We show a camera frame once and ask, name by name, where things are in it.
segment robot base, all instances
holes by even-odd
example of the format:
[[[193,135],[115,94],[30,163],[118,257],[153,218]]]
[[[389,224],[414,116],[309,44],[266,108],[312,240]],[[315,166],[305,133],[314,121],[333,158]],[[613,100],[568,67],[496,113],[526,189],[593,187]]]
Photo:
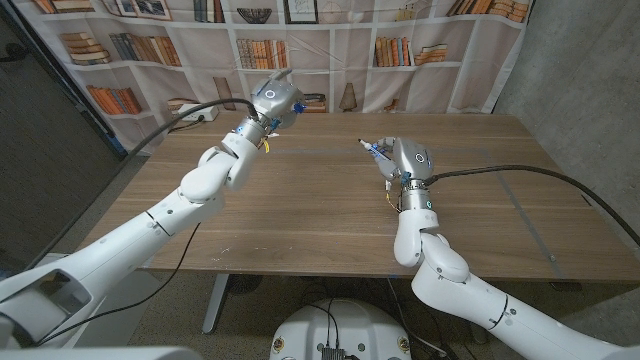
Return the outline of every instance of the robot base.
[[[314,305],[323,309],[329,299]],[[344,359],[355,356],[360,360],[411,360],[407,333],[391,316],[377,307],[353,299],[333,299],[331,314],[338,325],[339,349],[332,357],[325,350],[325,358]],[[271,343],[271,360],[324,359],[322,349],[327,344],[327,313],[305,306],[285,320]],[[336,348],[336,330],[331,320],[330,348]]]

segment wooden table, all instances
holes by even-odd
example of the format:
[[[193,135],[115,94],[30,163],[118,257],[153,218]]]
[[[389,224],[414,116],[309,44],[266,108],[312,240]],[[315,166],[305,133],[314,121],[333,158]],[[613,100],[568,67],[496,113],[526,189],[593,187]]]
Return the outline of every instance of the wooden table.
[[[241,118],[171,134],[81,246],[175,189],[202,152]],[[435,171],[525,164],[560,171],[515,117],[305,114],[277,131],[250,180],[202,224],[184,270],[332,276],[409,276],[393,240],[398,215],[376,164],[357,142],[404,136],[433,151]],[[392,192],[399,190],[395,184]],[[505,172],[443,179],[434,210],[452,247],[492,280],[638,281],[640,263],[579,191],[557,179]],[[190,231],[160,250],[150,269],[173,269]]]

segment bookshelf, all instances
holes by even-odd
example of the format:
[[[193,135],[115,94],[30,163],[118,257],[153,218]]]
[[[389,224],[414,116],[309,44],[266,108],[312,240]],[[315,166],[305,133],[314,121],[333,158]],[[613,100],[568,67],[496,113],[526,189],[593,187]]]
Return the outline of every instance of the bookshelf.
[[[142,113],[103,113],[129,149],[154,126],[171,118],[168,99],[217,99],[213,77],[225,77],[232,96],[249,98],[253,86],[273,70],[243,69],[237,39],[287,41],[295,48],[289,56],[293,72],[288,80],[303,92],[325,94],[329,112],[341,111],[338,105],[347,82],[356,90],[356,112],[379,112],[394,98],[400,99],[401,112],[490,112],[515,63],[526,27],[499,15],[447,17],[455,0],[416,2],[415,18],[405,21],[395,21],[404,0],[331,1],[344,10],[337,23],[323,23],[321,12],[327,0],[317,0],[320,23],[300,25],[285,24],[282,0],[221,0],[225,23],[196,22],[193,2],[184,0],[166,1],[173,21],[118,17],[108,13],[101,0],[91,0],[95,12],[64,14],[42,14],[31,0],[16,2],[80,88],[132,88]],[[271,8],[272,14],[266,24],[247,24],[237,13],[240,7]],[[355,7],[364,17],[361,22],[349,23],[347,11]],[[95,38],[112,54],[112,62],[73,64],[59,38],[61,33],[73,32],[87,32]],[[168,36],[183,66],[123,61],[109,33]],[[423,46],[446,43],[446,61],[377,67],[375,39],[383,36],[406,36],[414,54]],[[473,61],[479,57],[491,58],[493,65]]]

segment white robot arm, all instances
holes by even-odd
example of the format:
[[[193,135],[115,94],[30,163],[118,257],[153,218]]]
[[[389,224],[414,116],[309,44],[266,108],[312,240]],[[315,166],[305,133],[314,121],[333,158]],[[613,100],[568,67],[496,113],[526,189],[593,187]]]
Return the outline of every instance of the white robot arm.
[[[282,81],[289,72],[276,72],[256,86],[251,102],[258,116],[247,116],[227,134],[223,149],[205,151],[198,167],[158,204],[72,255],[0,282],[0,318],[13,324],[7,347],[39,345],[88,318],[116,284],[169,239],[222,210],[223,185],[239,190],[266,136],[278,126],[291,126],[303,109],[304,95]],[[59,347],[71,335],[42,346]]]
[[[482,326],[528,359],[604,359],[622,350],[562,325],[469,271],[447,239],[435,233],[438,217],[425,184],[433,159],[425,147],[405,138],[360,142],[387,181],[401,178],[394,253],[403,266],[420,266],[411,282],[420,301]],[[393,160],[387,156],[391,152]]]

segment bookshelf backdrop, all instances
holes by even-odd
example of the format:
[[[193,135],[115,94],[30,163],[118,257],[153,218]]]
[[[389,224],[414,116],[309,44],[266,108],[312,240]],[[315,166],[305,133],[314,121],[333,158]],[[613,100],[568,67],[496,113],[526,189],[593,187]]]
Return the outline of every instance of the bookshelf backdrop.
[[[323,95],[314,111],[489,113],[530,11],[528,0],[15,2],[128,149],[169,121],[169,100],[248,99],[281,66]]]

